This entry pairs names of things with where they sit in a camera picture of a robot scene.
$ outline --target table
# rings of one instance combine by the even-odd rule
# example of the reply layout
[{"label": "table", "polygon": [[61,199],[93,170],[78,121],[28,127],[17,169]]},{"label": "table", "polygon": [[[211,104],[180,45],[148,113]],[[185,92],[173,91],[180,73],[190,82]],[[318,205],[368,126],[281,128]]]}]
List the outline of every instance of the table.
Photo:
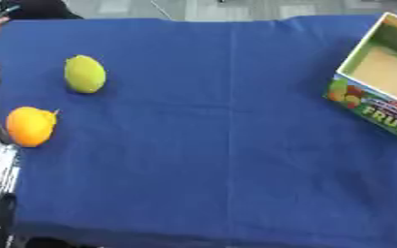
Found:
[{"label": "table", "polygon": [[[1,119],[61,109],[52,139],[22,150],[16,230],[110,247],[397,247],[397,138],[321,97],[377,18],[4,27]],[[101,92],[66,89],[75,54],[107,68]]]}]

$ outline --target gray floor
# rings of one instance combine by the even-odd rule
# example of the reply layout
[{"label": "gray floor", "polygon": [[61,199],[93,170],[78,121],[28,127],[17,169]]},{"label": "gray floor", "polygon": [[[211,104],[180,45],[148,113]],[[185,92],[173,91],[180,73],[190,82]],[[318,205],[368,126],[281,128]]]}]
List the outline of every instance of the gray floor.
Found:
[{"label": "gray floor", "polygon": [[307,15],[397,13],[397,0],[65,0],[88,18],[156,17],[190,21],[281,19]]}]

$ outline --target fruit box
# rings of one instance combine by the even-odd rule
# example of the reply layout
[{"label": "fruit box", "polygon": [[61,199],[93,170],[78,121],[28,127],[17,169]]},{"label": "fruit box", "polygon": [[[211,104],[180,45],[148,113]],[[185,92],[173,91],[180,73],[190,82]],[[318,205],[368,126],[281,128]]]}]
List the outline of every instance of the fruit box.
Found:
[{"label": "fruit box", "polygon": [[397,135],[397,15],[385,13],[368,31],[324,97]]}]

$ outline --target yellow-green fruit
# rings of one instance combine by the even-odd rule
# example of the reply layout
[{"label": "yellow-green fruit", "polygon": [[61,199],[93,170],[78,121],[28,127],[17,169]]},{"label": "yellow-green fruit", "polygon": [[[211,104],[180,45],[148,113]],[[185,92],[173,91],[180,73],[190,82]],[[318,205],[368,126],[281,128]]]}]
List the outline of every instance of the yellow-green fruit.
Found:
[{"label": "yellow-green fruit", "polygon": [[89,56],[77,55],[66,60],[65,78],[69,87],[79,93],[95,93],[106,83],[104,67]]}]

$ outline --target orange fruit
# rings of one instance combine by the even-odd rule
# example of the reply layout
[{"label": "orange fruit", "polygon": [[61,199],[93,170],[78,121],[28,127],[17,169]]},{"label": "orange fruit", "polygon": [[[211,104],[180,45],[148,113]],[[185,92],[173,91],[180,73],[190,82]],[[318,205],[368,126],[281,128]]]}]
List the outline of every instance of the orange fruit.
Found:
[{"label": "orange fruit", "polygon": [[6,127],[17,144],[36,147],[51,137],[57,123],[56,114],[32,107],[17,108],[7,117]]}]

